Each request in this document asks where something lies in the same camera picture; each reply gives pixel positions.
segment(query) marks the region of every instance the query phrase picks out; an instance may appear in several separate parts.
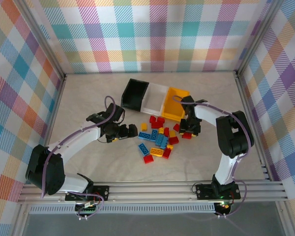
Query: cable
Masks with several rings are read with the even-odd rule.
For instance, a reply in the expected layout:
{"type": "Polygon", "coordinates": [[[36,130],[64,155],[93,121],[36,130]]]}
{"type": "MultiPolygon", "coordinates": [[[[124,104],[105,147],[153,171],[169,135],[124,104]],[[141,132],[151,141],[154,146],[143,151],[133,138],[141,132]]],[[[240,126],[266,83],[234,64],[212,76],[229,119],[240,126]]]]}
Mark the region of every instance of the cable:
{"type": "Polygon", "coordinates": [[[101,124],[104,124],[105,122],[109,121],[109,120],[113,117],[113,115],[114,115],[114,113],[115,113],[115,110],[116,110],[116,103],[115,103],[115,100],[114,100],[111,96],[106,96],[105,99],[104,99],[104,104],[105,104],[105,108],[106,108],[106,109],[107,109],[107,104],[106,104],[107,98],[110,98],[110,99],[112,100],[112,102],[113,102],[113,105],[114,105],[114,107],[113,107],[113,112],[109,115],[109,117],[107,117],[107,119],[105,119],[105,120],[103,120],[103,121],[101,121],[101,122],[99,122],[99,123],[96,123],[96,124],[94,124],[94,125],[91,125],[91,126],[88,126],[88,127],[83,128],[83,129],[79,129],[79,130],[75,131],[74,133],[72,133],[72,134],[70,134],[69,136],[67,136],[64,140],[62,140],[62,141],[58,144],[58,146],[56,146],[56,147],[55,147],[55,148],[54,148],[54,149],[48,154],[48,156],[47,156],[47,158],[46,158],[46,161],[45,161],[45,163],[44,163],[43,174],[42,174],[42,192],[41,192],[41,196],[40,196],[41,199],[43,199],[44,196],[45,196],[47,165],[48,165],[49,159],[50,159],[51,156],[54,154],[54,152],[55,152],[57,149],[61,148],[61,146],[62,146],[66,141],[68,141],[68,140],[71,139],[72,137],[76,136],[77,134],[79,134],[79,133],[83,133],[84,131],[86,131],[86,130],[88,130],[88,129],[92,129],[92,128],[97,127],[97,126],[99,126],[99,125],[101,125],[101,124]]]}
{"type": "MultiPolygon", "coordinates": [[[[85,216],[85,219],[94,216],[94,215],[95,215],[98,211],[100,211],[100,210],[103,208],[103,206],[104,206],[104,201],[105,201],[105,200],[104,200],[104,198],[103,198],[101,195],[99,195],[99,194],[93,194],[93,193],[78,193],[78,192],[68,192],[68,193],[76,194],[76,195],[81,195],[81,196],[94,196],[94,197],[98,197],[98,198],[100,198],[100,200],[101,200],[101,205],[98,207],[98,209],[97,209],[94,213],[90,214],[88,217],[85,216]]],[[[79,217],[79,219],[82,218],[82,216],[80,215],[81,210],[82,210],[82,209],[79,209],[79,210],[78,210],[78,214],[77,214],[78,217],[79,217]]]]}
{"type": "Polygon", "coordinates": [[[180,103],[180,104],[186,104],[186,105],[193,105],[193,104],[195,104],[195,105],[200,105],[200,106],[204,106],[204,107],[209,107],[209,108],[212,108],[212,109],[214,109],[214,110],[216,110],[216,111],[219,111],[219,112],[221,112],[221,113],[223,113],[223,114],[229,115],[229,116],[232,117],[234,120],[236,120],[236,122],[240,125],[241,129],[243,130],[243,132],[244,132],[244,134],[245,134],[245,137],[246,137],[246,139],[247,139],[247,142],[248,142],[248,150],[247,150],[247,153],[245,153],[242,157],[239,157],[239,158],[237,159],[237,161],[236,161],[236,163],[234,164],[234,167],[233,167],[233,169],[232,169],[232,173],[231,173],[232,179],[233,179],[235,182],[241,182],[241,183],[244,185],[244,188],[245,188],[244,196],[243,196],[243,198],[242,198],[240,204],[238,205],[238,207],[237,207],[233,212],[229,213],[228,216],[235,214],[235,213],[241,208],[241,205],[243,204],[243,202],[245,201],[245,199],[246,199],[246,197],[247,197],[247,185],[246,185],[246,183],[245,183],[244,181],[242,181],[242,180],[235,179],[234,174],[235,174],[235,170],[236,170],[236,168],[237,168],[238,162],[239,162],[240,160],[242,160],[244,157],[246,157],[247,155],[249,155],[249,154],[250,154],[250,151],[251,151],[251,141],[250,141],[250,138],[249,138],[249,135],[248,135],[248,131],[246,130],[245,126],[241,123],[241,121],[240,121],[236,116],[234,116],[233,114],[231,114],[231,113],[229,113],[229,112],[223,111],[222,109],[219,109],[219,108],[217,108],[217,107],[214,107],[214,106],[212,106],[212,105],[210,105],[210,104],[207,104],[207,103],[200,103],[200,102],[182,102],[182,101],[181,101],[181,100],[182,100],[182,97],[179,97],[179,96],[177,96],[177,95],[174,95],[174,96],[173,96],[173,100],[174,100],[175,102],[180,103]]]}
{"type": "Polygon", "coordinates": [[[192,185],[192,187],[191,187],[191,191],[192,191],[194,194],[197,194],[195,191],[193,191],[193,187],[194,187],[196,184],[197,184],[197,182],[194,183],[194,184],[192,185]]]}
{"type": "Polygon", "coordinates": [[[99,139],[98,139],[98,142],[100,142],[100,143],[102,143],[102,144],[106,144],[107,142],[102,142],[102,141],[100,141],[99,139]]]}

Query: robotic arm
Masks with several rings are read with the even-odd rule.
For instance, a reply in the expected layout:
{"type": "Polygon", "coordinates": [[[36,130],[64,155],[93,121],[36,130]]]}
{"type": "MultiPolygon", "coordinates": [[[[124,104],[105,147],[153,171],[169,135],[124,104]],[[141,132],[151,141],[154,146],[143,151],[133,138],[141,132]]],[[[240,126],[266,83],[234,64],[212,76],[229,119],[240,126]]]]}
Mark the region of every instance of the robotic arm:
{"type": "MultiPolygon", "coordinates": [[[[213,175],[211,186],[199,185],[198,199],[228,199],[230,193],[237,192],[235,199],[240,199],[238,185],[233,180],[236,163],[248,152],[248,141],[239,123],[222,110],[200,104],[208,104],[205,100],[195,102],[191,96],[184,97],[182,107],[187,119],[181,119],[179,133],[189,132],[197,136],[201,131],[200,122],[204,119],[216,126],[218,144],[222,157],[217,172],[213,175]]],[[[248,133],[250,147],[254,145],[254,138],[249,128],[245,114],[242,111],[232,113],[243,125],[248,133]]]]}
{"type": "Polygon", "coordinates": [[[112,117],[105,123],[92,127],[92,125],[100,123],[112,114],[113,103],[109,105],[105,112],[100,112],[89,116],[83,126],[80,127],[81,132],[72,137],[68,137],[63,145],[59,145],[60,141],[55,142],[49,147],[37,145],[31,154],[29,165],[26,171],[26,179],[35,184],[38,188],[42,189],[43,167],[50,152],[55,148],[58,149],[52,154],[46,171],[46,186],[45,192],[53,195],[57,192],[78,192],[78,193],[94,193],[93,181],[82,174],[65,174],[64,164],[79,150],[94,140],[106,136],[108,143],[114,140],[122,140],[126,138],[136,137],[138,135],[137,127],[130,124],[129,128],[126,124],[121,125],[124,119],[125,110],[118,105],[115,105],[115,112],[112,117]]]}

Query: black mounting bracket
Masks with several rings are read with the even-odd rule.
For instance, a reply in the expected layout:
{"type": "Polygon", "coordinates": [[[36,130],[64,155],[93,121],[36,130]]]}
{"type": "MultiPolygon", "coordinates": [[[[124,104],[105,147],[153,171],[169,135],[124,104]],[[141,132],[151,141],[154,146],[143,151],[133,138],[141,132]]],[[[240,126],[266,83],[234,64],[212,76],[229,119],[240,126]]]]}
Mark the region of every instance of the black mounting bracket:
{"type": "Polygon", "coordinates": [[[240,199],[238,184],[232,184],[231,188],[220,192],[217,196],[211,184],[196,184],[197,200],[232,200],[240,199]]]}
{"type": "MultiPolygon", "coordinates": [[[[105,201],[107,201],[108,196],[109,196],[109,186],[107,186],[107,185],[94,185],[91,193],[98,194],[98,195],[102,196],[105,201]]],[[[64,200],[66,202],[85,201],[85,196],[81,196],[81,195],[74,194],[74,193],[67,193],[65,195],[64,200]]],[[[94,197],[94,200],[98,202],[100,199],[98,197],[94,197]]]]}

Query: floor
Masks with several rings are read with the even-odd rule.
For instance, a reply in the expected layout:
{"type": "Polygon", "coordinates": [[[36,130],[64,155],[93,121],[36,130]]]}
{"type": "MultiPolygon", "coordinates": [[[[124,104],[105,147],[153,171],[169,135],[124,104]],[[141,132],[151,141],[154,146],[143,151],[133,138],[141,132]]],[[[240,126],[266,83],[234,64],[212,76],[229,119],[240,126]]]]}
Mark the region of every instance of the floor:
{"type": "MultiPolygon", "coordinates": [[[[188,90],[195,100],[206,99],[226,111],[242,110],[243,106],[231,72],[208,73],[120,73],[69,75],[65,84],[50,143],[74,132],[93,113],[105,110],[104,97],[112,96],[120,105],[121,95],[129,78],[188,90]]],[[[149,115],[126,110],[124,123],[148,123],[149,115]]],[[[166,121],[173,127],[175,122],[166,121]]],[[[179,138],[169,160],[156,157],[144,164],[138,145],[142,140],[126,139],[102,144],[92,142],[75,154],[65,165],[67,173],[82,173],[94,181],[138,180],[210,180],[216,172],[221,151],[216,128],[201,123],[201,134],[191,140],[179,138]]],[[[153,143],[145,141],[148,148],[153,143]]],[[[255,148],[241,161],[236,171],[239,179],[263,179],[255,148]]]]}

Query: metal rail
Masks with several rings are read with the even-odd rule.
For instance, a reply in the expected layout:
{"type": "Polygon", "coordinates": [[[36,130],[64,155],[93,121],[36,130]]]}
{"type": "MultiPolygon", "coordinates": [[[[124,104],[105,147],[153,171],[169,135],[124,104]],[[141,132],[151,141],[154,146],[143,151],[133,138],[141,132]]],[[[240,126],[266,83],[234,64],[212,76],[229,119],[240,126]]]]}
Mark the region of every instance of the metal rail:
{"type": "MultiPolygon", "coordinates": [[[[220,202],[221,200],[197,200],[191,191],[194,181],[147,181],[147,182],[100,182],[108,185],[109,197],[106,204],[147,204],[147,203],[194,203],[220,202]]],[[[247,202],[286,201],[287,195],[280,181],[247,180],[247,202]]],[[[65,204],[65,193],[56,193],[40,199],[41,190],[35,185],[24,185],[19,197],[20,204],[65,204]]]]}

